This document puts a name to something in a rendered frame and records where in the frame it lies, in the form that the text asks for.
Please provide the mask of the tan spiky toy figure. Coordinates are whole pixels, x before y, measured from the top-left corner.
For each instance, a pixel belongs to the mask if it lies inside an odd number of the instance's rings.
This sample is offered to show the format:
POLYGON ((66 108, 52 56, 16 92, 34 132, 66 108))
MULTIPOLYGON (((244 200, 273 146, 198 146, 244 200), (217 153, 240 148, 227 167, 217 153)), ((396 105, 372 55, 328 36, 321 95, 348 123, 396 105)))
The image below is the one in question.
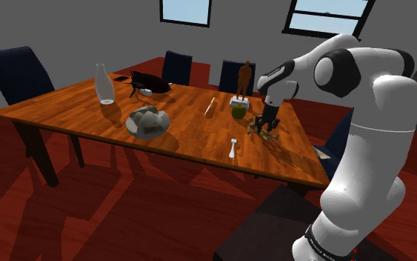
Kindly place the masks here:
POLYGON ((265 143, 268 143, 271 139, 278 139, 278 134, 271 134, 271 132, 266 131, 264 129, 259 130, 253 118, 249 118, 247 121, 247 135, 250 138, 253 137, 253 133, 257 133, 264 140, 265 143))

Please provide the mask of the green apple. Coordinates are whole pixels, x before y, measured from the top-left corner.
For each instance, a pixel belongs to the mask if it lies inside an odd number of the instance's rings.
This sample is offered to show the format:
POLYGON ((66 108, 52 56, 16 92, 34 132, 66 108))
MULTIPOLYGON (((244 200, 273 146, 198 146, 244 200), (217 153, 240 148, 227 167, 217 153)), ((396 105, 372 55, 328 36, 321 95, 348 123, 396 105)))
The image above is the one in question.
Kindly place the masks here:
POLYGON ((243 105, 232 106, 231 115, 234 119, 243 119, 247 113, 247 109, 243 105))

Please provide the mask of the brown human figure, white base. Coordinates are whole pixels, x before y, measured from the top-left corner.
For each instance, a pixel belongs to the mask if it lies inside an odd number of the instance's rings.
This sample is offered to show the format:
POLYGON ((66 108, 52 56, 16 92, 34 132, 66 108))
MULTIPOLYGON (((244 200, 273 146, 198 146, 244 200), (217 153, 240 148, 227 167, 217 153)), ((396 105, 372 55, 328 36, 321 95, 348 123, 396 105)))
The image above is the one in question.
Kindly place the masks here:
POLYGON ((246 61, 245 65, 242 66, 238 72, 238 87, 236 95, 233 96, 230 100, 230 107, 235 105, 243 105, 246 109, 249 108, 250 102, 246 97, 247 88, 252 77, 252 68, 250 67, 250 62, 246 61))

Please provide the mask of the dark blue chair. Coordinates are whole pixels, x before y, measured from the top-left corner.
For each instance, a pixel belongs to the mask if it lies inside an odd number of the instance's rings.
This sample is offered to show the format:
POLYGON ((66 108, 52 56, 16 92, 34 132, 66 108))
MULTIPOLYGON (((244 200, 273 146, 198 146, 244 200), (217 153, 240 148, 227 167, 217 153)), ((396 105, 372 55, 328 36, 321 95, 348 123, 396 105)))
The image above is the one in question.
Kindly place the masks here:
POLYGON ((161 78, 168 83, 189 85, 192 60, 192 56, 168 50, 165 54, 161 78))
MULTIPOLYGON (((236 94, 238 90, 238 72, 240 71, 241 67, 243 67, 245 63, 241 62, 233 62, 224 60, 221 68, 221 76, 218 90, 225 93, 234 93, 236 94)), ((250 63, 250 67, 252 69, 252 76, 249 82, 249 85, 246 90, 247 96, 253 95, 253 87, 254 87, 254 79, 255 79, 255 71, 256 71, 256 64, 250 63)))
POLYGON ((47 71, 30 47, 0 50, 0 91, 8 105, 54 90, 47 71))
POLYGON ((329 180, 333 178, 334 173, 336 172, 336 169, 344 154, 352 116, 353 108, 337 124, 336 128, 331 133, 330 137, 327 139, 324 145, 317 145, 313 147, 329 180))

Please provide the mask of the wooden dining table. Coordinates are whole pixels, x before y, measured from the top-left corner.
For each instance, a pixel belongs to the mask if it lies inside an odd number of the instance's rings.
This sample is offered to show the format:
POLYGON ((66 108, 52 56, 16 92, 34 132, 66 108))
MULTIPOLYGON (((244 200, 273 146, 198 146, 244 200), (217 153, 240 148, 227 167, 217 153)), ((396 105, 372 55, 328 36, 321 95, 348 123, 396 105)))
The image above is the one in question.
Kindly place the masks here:
POLYGON ((303 185, 325 188, 329 179, 316 156, 291 104, 278 111, 277 140, 264 143, 247 135, 247 120, 231 116, 230 94, 184 85, 150 97, 131 98, 127 82, 114 84, 115 101, 102 105, 93 79, 1 108, 0 117, 13 122, 33 153, 47 184, 59 183, 41 137, 47 129, 113 145, 192 160, 303 185), (204 115, 211 99, 214 103, 204 115), (170 126, 161 136, 143 140, 125 127, 129 115, 145 105, 165 111, 170 126), (231 139, 236 139, 235 158, 229 158, 231 139))

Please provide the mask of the wide black-framed window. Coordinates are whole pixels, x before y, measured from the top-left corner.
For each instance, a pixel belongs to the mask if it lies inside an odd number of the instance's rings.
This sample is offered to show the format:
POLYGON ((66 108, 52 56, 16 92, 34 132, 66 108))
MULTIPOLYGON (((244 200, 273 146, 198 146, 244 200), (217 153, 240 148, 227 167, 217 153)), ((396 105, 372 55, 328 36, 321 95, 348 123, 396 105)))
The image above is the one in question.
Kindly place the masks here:
POLYGON ((376 0, 291 0, 282 33, 329 39, 361 31, 376 0))

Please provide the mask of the dark robot stand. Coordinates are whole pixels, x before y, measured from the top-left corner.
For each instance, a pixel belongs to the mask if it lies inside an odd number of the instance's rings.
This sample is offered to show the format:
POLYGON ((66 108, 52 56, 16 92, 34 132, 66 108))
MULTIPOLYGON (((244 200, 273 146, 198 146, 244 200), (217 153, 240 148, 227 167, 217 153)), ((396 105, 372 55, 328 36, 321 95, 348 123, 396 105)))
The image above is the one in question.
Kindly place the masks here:
POLYGON ((375 233, 400 206, 406 189, 398 178, 385 181, 336 179, 317 208, 279 185, 216 249, 213 261, 320 260, 319 249, 355 261, 413 261, 375 233))

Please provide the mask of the black bird figure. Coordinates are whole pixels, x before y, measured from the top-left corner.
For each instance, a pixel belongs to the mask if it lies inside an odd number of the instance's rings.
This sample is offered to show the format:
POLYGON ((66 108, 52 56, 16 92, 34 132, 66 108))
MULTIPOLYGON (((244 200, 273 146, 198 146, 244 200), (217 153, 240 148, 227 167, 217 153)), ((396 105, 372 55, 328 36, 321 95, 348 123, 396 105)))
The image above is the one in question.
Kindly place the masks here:
POLYGON ((132 79, 130 85, 133 86, 133 92, 130 94, 130 97, 133 96, 137 89, 148 89, 152 93, 166 93, 171 90, 170 85, 157 76, 138 71, 130 71, 130 73, 132 79))

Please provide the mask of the grey bowl with white pieces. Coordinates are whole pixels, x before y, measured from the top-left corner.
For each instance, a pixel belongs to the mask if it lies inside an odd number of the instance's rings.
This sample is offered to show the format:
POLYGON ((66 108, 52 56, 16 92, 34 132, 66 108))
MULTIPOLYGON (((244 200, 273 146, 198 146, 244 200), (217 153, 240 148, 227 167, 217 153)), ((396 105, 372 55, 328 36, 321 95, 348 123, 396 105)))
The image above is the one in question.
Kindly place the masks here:
POLYGON ((167 131, 170 119, 163 110, 155 106, 144 106, 133 111, 125 122, 131 135, 138 139, 155 139, 167 131))

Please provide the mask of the small black-framed window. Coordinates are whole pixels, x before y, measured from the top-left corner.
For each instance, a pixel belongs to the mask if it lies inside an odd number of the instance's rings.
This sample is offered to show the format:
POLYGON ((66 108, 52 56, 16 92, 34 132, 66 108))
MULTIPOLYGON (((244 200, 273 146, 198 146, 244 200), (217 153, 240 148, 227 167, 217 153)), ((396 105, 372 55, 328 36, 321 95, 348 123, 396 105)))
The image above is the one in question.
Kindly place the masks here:
POLYGON ((159 0, 160 22, 210 27, 213 0, 159 0))

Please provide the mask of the clear glass bottle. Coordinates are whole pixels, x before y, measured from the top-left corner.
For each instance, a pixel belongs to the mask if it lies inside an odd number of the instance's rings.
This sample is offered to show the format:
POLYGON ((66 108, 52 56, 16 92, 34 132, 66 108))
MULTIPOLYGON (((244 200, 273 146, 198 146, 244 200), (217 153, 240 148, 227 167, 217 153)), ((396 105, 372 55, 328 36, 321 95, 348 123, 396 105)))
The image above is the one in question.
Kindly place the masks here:
POLYGON ((95 89, 99 102, 102 105, 114 103, 113 83, 105 71, 104 64, 96 64, 95 89))

